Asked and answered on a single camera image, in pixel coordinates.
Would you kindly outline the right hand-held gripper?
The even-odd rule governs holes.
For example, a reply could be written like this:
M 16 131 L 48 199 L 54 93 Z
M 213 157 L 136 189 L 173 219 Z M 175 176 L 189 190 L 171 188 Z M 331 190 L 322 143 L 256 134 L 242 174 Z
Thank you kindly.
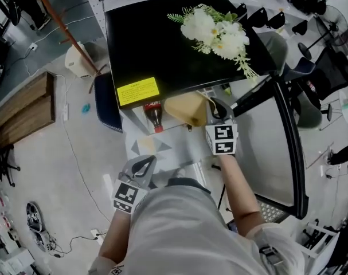
M 231 106 L 211 97 L 206 102 L 205 135 L 213 155 L 234 155 L 238 138 L 237 123 Z

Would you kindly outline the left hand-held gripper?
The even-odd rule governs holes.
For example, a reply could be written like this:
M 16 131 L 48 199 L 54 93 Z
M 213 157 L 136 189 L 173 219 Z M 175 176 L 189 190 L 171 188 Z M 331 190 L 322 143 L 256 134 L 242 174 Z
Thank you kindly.
M 112 193 L 115 210 L 133 214 L 146 194 L 156 188 L 152 181 L 156 163 L 157 158 L 154 155 L 142 155 L 124 165 Z

